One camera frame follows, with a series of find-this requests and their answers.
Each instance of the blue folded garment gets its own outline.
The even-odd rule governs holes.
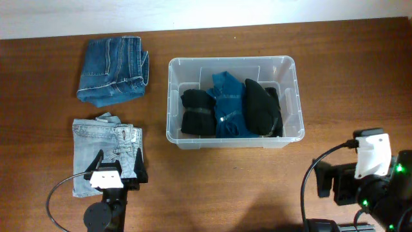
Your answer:
[[[259,135],[248,131],[243,116],[245,85],[229,72],[212,75],[214,87],[207,93],[216,99],[214,107],[218,122],[216,138],[256,138]]]
[[[97,107],[117,104],[145,93],[149,54],[136,36],[89,41],[77,98]]]

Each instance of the folded jeans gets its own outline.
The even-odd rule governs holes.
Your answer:
[[[85,171],[102,150],[102,162],[119,160],[122,166],[120,178],[137,178],[134,168],[137,151],[139,148],[142,151],[142,129],[122,124],[118,117],[105,113],[95,120],[75,119],[72,130],[75,150],[73,174]],[[83,177],[74,178],[73,185],[74,197],[101,194]]]
[[[141,38],[95,39],[88,43],[77,98],[109,106],[143,96],[148,82],[149,54]]]

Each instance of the wooden table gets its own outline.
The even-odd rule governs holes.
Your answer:
[[[394,155],[411,149],[412,28],[406,18],[128,33],[150,53],[146,95],[96,108],[75,96],[88,39],[82,35],[0,41],[0,230],[56,231],[47,194],[73,173],[74,119],[110,111],[144,130],[149,183],[129,192],[126,231],[259,231],[301,223],[299,190],[311,159],[383,127]],[[290,55],[297,68],[306,135],[283,149],[180,150],[165,136],[167,64],[173,57]],[[356,161],[340,150],[332,164]],[[72,183],[51,199],[71,231],[100,196],[74,198]],[[358,206],[306,188],[309,218],[348,223]],[[363,216],[362,220],[373,222]]]

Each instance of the plastic storage box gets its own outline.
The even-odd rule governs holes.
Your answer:
[[[276,88],[283,119],[283,137],[217,139],[188,135],[180,131],[185,112],[180,96],[188,89],[212,88],[212,74],[224,71],[243,83],[249,78],[264,88]],[[169,63],[166,137],[181,149],[282,148],[290,142],[301,140],[304,137],[304,126],[295,61],[289,56],[172,59]]]

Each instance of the clothing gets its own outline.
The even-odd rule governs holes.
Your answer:
[[[279,104],[279,97],[277,96],[276,89],[273,87],[265,88],[266,92],[269,93],[276,101],[277,106],[277,123],[275,128],[272,130],[272,134],[269,137],[283,137],[283,120],[281,113],[281,105]]]
[[[215,135],[214,105],[216,100],[204,90],[186,90],[180,98],[186,109],[183,114],[182,133]]]
[[[73,174],[85,171],[102,150],[102,162],[119,160],[122,167],[120,178],[138,178],[135,161],[138,149],[142,150],[142,129],[134,128],[132,124],[122,124],[118,117],[105,113],[95,120],[75,119],[72,130],[75,144]],[[74,197],[101,194],[83,177],[74,178],[73,183]]]
[[[258,135],[271,136],[281,121],[276,89],[268,89],[272,95],[251,79],[246,79],[245,120],[247,128]]]
[[[243,107],[245,85],[229,72],[212,75],[214,87],[207,93],[216,99],[216,138],[253,138],[259,135],[248,131]]]
[[[149,54],[136,36],[89,41],[77,98],[97,107],[117,104],[145,93]]]

